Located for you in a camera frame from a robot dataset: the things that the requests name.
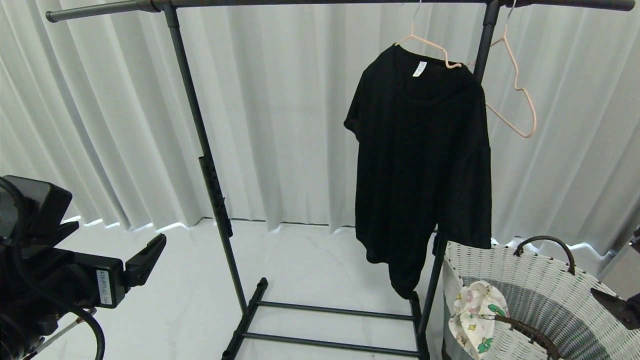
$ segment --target white floor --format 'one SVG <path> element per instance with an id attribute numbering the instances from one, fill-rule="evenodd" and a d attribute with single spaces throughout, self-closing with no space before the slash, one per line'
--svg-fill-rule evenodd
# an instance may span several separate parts
<path id="1" fill-rule="evenodd" d="M 387 266 L 366 262 L 365 250 L 355 239 L 353 229 L 330 234 L 327 227 L 283 224 L 268 233 L 260 222 L 233 225 L 232 244 L 247 299 L 260 278 L 267 277 L 269 288 L 264 300 L 410 314 L 408 301 L 391 288 Z M 133 288 L 116 309 L 100 309 L 96 315 L 106 335 L 106 360 L 219 359 L 240 320 L 213 222 L 204 220 L 189 230 L 175 227 L 164 233 L 168 243 L 147 284 Z M 119 227 L 105 229 L 102 224 L 82 226 L 61 247 L 126 261 L 155 235 L 153 228 L 126 233 Z M 421 301 L 432 260 L 429 255 L 417 289 Z M 442 337 L 440 296 L 436 297 L 434 308 L 427 337 L 432 359 L 437 360 Z M 396 320 L 260 309 L 250 330 L 415 350 L 412 324 Z M 82 325 L 36 359 L 91 360 L 94 352 L 93 334 Z M 407 358 L 245 340 L 236 359 Z"/>

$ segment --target basket handle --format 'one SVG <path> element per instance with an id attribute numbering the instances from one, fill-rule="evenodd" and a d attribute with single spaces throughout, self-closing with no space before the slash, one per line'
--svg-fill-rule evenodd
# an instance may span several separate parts
<path id="1" fill-rule="evenodd" d="M 563 241 L 560 240 L 559 238 L 555 238 L 553 236 L 548 236 L 548 235 L 540 235 L 540 236 L 534 236 L 532 238 L 528 238 L 518 245 L 518 247 L 516 248 L 516 251 L 513 254 L 515 256 L 520 257 L 520 255 L 524 253 L 524 245 L 527 245 L 528 243 L 532 243 L 536 240 L 551 240 L 554 243 L 560 245 L 563 248 L 564 252 L 566 253 L 566 256 L 569 258 L 569 270 L 567 271 L 569 272 L 569 274 L 575 275 L 575 259 L 573 258 L 573 254 L 571 253 L 571 250 L 569 250 L 569 247 L 566 246 L 566 244 L 563 243 Z"/>
<path id="2" fill-rule="evenodd" d="M 548 337 L 546 337 L 542 332 L 537 330 L 535 327 L 531 325 L 527 325 L 521 321 L 515 320 L 513 318 L 507 318 L 501 315 L 495 315 L 495 321 L 500 321 L 504 323 L 508 323 L 511 325 L 512 330 L 517 330 L 518 332 L 524 334 L 529 339 L 531 339 L 531 343 L 538 343 L 542 348 L 547 351 L 547 355 L 549 359 L 559 360 L 560 359 L 560 350 L 553 341 L 551 341 Z"/>

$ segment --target black clothes rack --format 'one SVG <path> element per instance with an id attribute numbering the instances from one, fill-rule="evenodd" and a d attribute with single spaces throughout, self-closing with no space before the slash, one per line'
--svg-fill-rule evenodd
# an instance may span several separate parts
<path id="1" fill-rule="evenodd" d="M 193 79 L 191 78 L 191 71 L 189 70 L 189 63 L 186 53 L 184 51 L 184 44 L 182 42 L 182 35 L 180 34 L 180 24 L 178 22 L 178 15 L 176 10 L 178 8 L 185 7 L 198 7 L 198 6 L 237 6 L 237 5 L 278 5 L 278 4 L 346 4 L 346 3 L 417 3 L 418 0 L 321 0 L 321 1 L 307 1 L 307 0 L 128 0 L 120 1 L 117 3 L 100 4 L 94 6 L 85 6 L 82 8 L 74 8 L 69 10 L 60 10 L 56 12 L 47 12 L 46 17 L 51 22 L 58 22 L 61 20 L 76 19 L 80 17 L 89 17 L 95 15 L 105 15 L 112 13 L 131 12 L 131 11 L 145 11 L 145 12 L 164 12 L 166 17 L 166 23 L 171 33 L 173 40 L 173 48 L 178 59 L 178 65 L 180 67 L 180 73 L 182 74 L 182 80 L 184 82 L 184 88 L 189 100 L 189 106 L 191 108 L 191 114 L 195 123 L 196 131 L 198 133 L 198 139 L 200 140 L 200 146 L 202 148 L 203 156 L 199 157 L 200 167 L 202 168 L 202 174 L 204 176 L 207 192 L 209 193 L 209 200 L 213 207 L 214 217 L 218 224 L 218 232 L 222 240 L 222 245 L 227 257 L 227 263 L 231 273 L 231 278 L 236 288 L 236 295 L 238 303 L 240 303 L 240 309 L 242 311 L 242 319 L 240 320 L 236 330 L 234 331 L 227 349 L 222 353 L 222 360 L 233 360 L 236 358 L 236 354 L 242 345 L 244 339 L 260 339 L 279 341 L 283 343 L 295 343 L 303 345 L 315 345 L 320 347 L 337 348 L 344 350 L 358 350 L 364 352 L 371 352 L 375 354 L 389 354 L 396 356 L 413 357 L 420 360 L 429 359 L 429 350 L 427 349 L 427 342 L 425 337 L 427 323 L 429 321 L 429 314 L 431 312 L 431 306 L 433 305 L 433 299 L 435 297 L 436 286 L 438 284 L 438 278 L 440 276 L 440 269 L 444 260 L 444 253 L 447 247 L 445 241 L 435 242 L 435 260 L 433 263 L 433 270 L 431 271 L 431 278 L 429 287 L 427 290 L 426 301 L 424 307 L 420 310 L 420 302 L 418 295 L 413 292 L 412 298 L 409 300 L 411 307 L 411 315 L 395 315 L 387 313 L 374 313 L 370 311 L 357 311 L 348 309 L 336 309 L 332 307 L 319 307 L 319 306 L 306 306 L 297 304 L 284 304 L 279 302 L 270 302 L 262 299 L 264 292 L 267 289 L 268 282 L 266 278 L 262 278 L 258 282 L 257 288 L 249 300 L 246 303 L 244 297 L 244 291 L 240 283 L 240 276 L 236 266 L 236 260 L 233 255 L 231 242 L 229 238 L 233 235 L 231 229 L 231 222 L 227 215 L 227 209 L 225 207 L 224 198 L 222 196 L 222 190 L 220 188 L 220 182 L 218 181 L 218 174 L 211 155 L 211 148 L 209 147 L 209 140 L 205 131 L 204 123 L 202 121 L 202 114 L 200 113 L 200 106 L 198 105 L 198 99 L 196 96 L 195 88 L 193 87 Z M 476 66 L 474 68 L 474 75 L 482 81 L 484 75 L 484 68 L 486 67 L 487 57 L 489 55 L 489 45 L 493 36 L 493 28 L 496 25 L 498 19 L 498 12 L 502 5 L 511 6 L 512 0 L 424 0 L 423 3 L 484 3 L 486 4 L 486 11 L 484 13 L 483 30 L 480 38 L 480 44 L 478 47 L 478 53 L 476 58 Z M 518 0 L 516 6 L 527 6 L 531 4 L 545 4 L 545 5 L 562 5 L 562 6 L 575 6 L 581 8 L 599 8 L 607 10 L 621 10 L 629 11 L 635 6 L 634 0 Z M 416 351 L 400 350 L 394 348 L 382 348 L 382 347 L 370 347 L 363 345 L 354 345 L 346 343 L 336 343 L 331 341 L 317 341 L 301 338 L 291 338 L 285 336 L 275 336 L 269 334 L 257 334 L 249 331 L 249 326 L 253 316 L 255 315 L 258 307 L 279 307 L 282 309 L 304 310 L 304 311 L 316 311 L 322 313 L 333 313 L 343 315 L 355 315 L 355 316 L 369 316 L 375 318 L 387 318 L 395 320 L 406 320 L 413 322 L 413 330 L 415 335 Z"/>

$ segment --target white clothing tag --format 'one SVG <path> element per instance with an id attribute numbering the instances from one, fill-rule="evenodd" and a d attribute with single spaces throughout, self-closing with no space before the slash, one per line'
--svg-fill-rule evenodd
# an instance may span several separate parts
<path id="1" fill-rule="evenodd" d="M 417 78 L 418 76 L 420 76 L 420 74 L 422 74 L 422 72 L 424 71 L 425 67 L 427 67 L 427 62 L 420 61 L 420 64 L 418 64 L 418 68 L 415 69 L 415 72 L 413 73 L 413 77 Z"/>

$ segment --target woven basket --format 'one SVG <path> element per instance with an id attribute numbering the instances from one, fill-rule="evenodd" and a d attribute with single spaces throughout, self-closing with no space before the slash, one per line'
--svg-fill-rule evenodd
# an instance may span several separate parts
<path id="1" fill-rule="evenodd" d="M 524 253 L 536 240 L 560 244 L 569 263 Z M 464 284 L 484 280 L 500 290 L 511 317 L 537 329 L 566 360 L 640 360 L 640 331 L 627 330 L 591 295 L 595 288 L 614 295 L 598 279 L 575 267 L 569 248 L 551 236 L 537 236 L 514 249 L 496 245 L 491 250 L 449 243 L 442 270 L 445 323 Z M 452 360 L 470 356 L 458 345 L 448 326 L 444 349 Z M 496 326 L 492 349 L 485 360 L 547 359 L 547 350 L 509 326 Z"/>

